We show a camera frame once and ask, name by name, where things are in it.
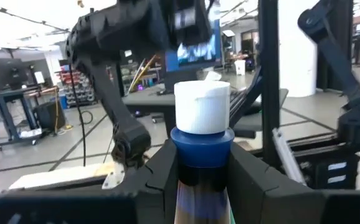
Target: computer monitor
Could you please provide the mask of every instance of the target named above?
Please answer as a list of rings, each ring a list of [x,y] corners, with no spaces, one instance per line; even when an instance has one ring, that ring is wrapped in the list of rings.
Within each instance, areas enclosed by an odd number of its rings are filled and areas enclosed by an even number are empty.
[[[206,43],[193,46],[181,44],[177,51],[165,53],[166,71],[195,70],[221,65],[222,51],[220,41],[220,22],[217,19],[217,6],[212,6],[209,11],[212,36]]]
[[[17,90],[28,80],[26,67],[20,59],[0,58],[0,82]]]

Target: ceiling light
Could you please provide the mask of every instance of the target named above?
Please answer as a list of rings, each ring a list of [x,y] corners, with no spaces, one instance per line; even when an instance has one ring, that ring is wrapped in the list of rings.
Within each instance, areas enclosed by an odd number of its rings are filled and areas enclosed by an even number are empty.
[[[226,37],[233,37],[233,36],[235,36],[235,33],[234,33],[232,30],[223,30],[223,34],[224,34]]]

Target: workbench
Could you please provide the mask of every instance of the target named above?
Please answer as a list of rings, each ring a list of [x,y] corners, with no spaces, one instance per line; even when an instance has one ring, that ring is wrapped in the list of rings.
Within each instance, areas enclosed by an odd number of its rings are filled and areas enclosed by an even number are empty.
[[[164,84],[146,88],[143,91],[130,93],[122,98],[130,111],[141,113],[163,113],[166,125],[166,134],[170,136],[171,130],[176,126],[176,114],[174,110],[174,95],[157,95],[158,91],[164,90]],[[284,104],[288,90],[280,89],[280,107]],[[244,138],[255,138],[256,132],[262,130],[262,114],[256,113],[243,116],[233,128],[235,135]]]
[[[29,106],[27,100],[25,99],[25,94],[28,92],[33,92],[37,89],[37,87],[31,88],[23,88],[19,90],[6,90],[0,91],[0,113],[3,119],[4,127],[6,129],[7,135],[9,136],[7,142],[1,142],[0,146],[4,146],[7,144],[14,144],[24,141],[32,141],[33,144],[36,143],[36,140],[40,138],[40,136],[29,137],[29,138],[21,138],[19,133],[17,132],[16,125],[12,119],[10,111],[7,107],[8,102],[12,102],[14,100],[19,100],[24,109],[24,114],[26,120],[28,122],[29,128],[31,130],[37,128],[35,117],[31,111],[31,107]]]
[[[44,96],[44,95],[49,95],[49,94],[52,94],[52,93],[55,94],[56,91],[59,91],[59,88],[57,86],[53,86],[51,88],[42,89],[41,91],[36,90],[36,91],[27,92],[24,96],[26,98],[33,98],[34,102],[35,102],[35,105],[39,106],[38,97],[41,97],[41,96]]]

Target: cable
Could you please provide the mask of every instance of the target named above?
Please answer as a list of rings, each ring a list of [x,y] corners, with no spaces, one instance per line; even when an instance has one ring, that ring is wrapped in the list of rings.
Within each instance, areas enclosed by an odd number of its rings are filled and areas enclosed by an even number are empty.
[[[110,151],[110,148],[111,148],[111,143],[113,142],[113,137],[117,134],[118,130],[119,130],[119,125],[118,125],[118,123],[116,123],[116,124],[113,126],[111,141],[110,141],[110,144],[108,145],[107,152],[105,153],[105,157],[104,157],[103,163],[105,163],[105,160],[107,159],[108,152]]]
[[[58,89],[55,89],[55,125],[54,125],[54,133],[58,134]]]
[[[89,115],[90,115],[90,120],[89,120],[89,121],[87,121],[87,122],[84,122],[84,124],[90,124],[91,122],[93,122],[94,117],[93,117],[92,112],[85,110],[85,111],[83,111],[83,112],[82,112],[82,116],[83,116],[83,114],[84,114],[84,113],[86,113],[86,114],[89,114]]]
[[[104,157],[103,163],[105,163],[105,160],[107,159],[108,153],[109,153],[110,148],[111,148],[112,141],[113,141],[113,133],[112,133],[112,137],[111,137],[111,140],[110,140],[110,144],[108,145],[108,149],[107,149],[107,151],[105,152],[105,157]]]
[[[83,166],[86,166],[86,133],[85,124],[83,123],[82,112],[80,111],[78,96],[75,91],[75,82],[73,81],[72,66],[69,64],[69,76],[72,84],[73,95],[75,96],[76,109],[78,110],[80,125],[82,126],[82,138],[83,138]]]

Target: white bottle cap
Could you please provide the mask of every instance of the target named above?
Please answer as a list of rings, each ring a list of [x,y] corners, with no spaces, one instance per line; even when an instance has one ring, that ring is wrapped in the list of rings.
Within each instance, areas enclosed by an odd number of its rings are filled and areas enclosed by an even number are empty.
[[[174,85],[176,126],[190,134],[214,134],[229,128],[230,83],[189,81]]]

